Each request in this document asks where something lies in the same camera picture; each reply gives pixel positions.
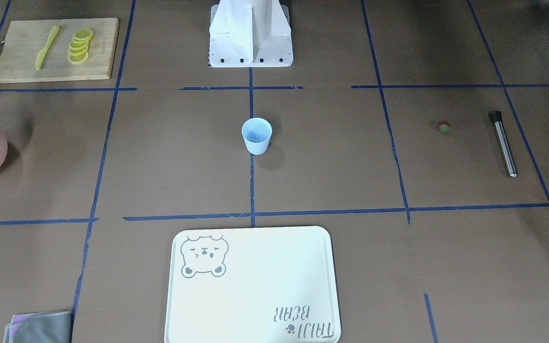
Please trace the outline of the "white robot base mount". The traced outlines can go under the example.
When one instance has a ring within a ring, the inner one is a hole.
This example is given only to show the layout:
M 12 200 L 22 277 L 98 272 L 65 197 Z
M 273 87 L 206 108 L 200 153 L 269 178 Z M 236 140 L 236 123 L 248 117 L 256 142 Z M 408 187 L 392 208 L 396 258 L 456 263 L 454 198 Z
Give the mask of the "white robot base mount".
M 293 65 L 289 11 L 278 0 L 221 0 L 211 7 L 209 35 L 209 67 Z

